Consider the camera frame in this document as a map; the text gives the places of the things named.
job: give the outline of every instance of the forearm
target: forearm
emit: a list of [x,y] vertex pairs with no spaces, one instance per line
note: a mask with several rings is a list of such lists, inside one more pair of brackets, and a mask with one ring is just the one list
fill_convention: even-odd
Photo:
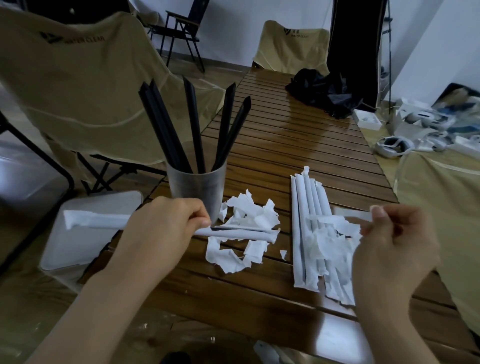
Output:
[[27,363],[108,363],[148,293],[97,273]]
[[357,310],[363,332],[377,364],[439,364],[413,327],[407,310]]

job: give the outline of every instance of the chair seat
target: chair seat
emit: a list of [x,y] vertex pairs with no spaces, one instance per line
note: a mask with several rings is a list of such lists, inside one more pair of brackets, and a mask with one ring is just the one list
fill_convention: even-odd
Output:
[[181,30],[175,30],[173,28],[165,28],[164,26],[154,25],[152,26],[152,31],[154,34],[158,34],[161,36],[170,36],[175,37],[178,39],[194,39],[195,42],[199,42],[200,40],[197,37],[192,37],[190,34],[183,32]]

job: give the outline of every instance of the hand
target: hand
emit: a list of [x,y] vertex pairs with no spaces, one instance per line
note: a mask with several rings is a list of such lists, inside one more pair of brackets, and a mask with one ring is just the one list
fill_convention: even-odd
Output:
[[353,256],[356,306],[407,313],[413,292],[440,262],[432,218],[419,207],[400,204],[371,210],[373,223],[362,225]]
[[210,225],[201,200],[157,197],[132,214],[102,272],[149,293],[180,261],[193,233]]

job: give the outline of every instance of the fingernail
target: fingernail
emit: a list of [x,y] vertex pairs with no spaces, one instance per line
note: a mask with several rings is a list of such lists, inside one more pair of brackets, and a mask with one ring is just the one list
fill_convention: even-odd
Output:
[[381,206],[377,206],[377,205],[373,205],[373,206],[370,206],[370,212],[372,213],[372,218],[384,218],[387,215],[387,213],[385,212],[384,208],[381,207]]
[[212,225],[212,222],[210,220],[204,220],[202,222],[202,228],[208,228],[210,225]]

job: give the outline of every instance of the chair armrest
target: chair armrest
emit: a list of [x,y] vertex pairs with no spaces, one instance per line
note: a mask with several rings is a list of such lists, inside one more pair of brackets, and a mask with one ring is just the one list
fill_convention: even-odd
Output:
[[175,14],[174,12],[169,12],[167,10],[167,14],[170,15],[171,17],[175,18],[176,21],[178,21],[179,23],[183,23],[183,24],[191,24],[191,25],[194,25],[196,27],[199,27],[200,24],[196,23],[196,22],[192,22],[191,20],[189,20],[187,17],[185,16],[182,16],[182,15],[178,15],[178,14]]

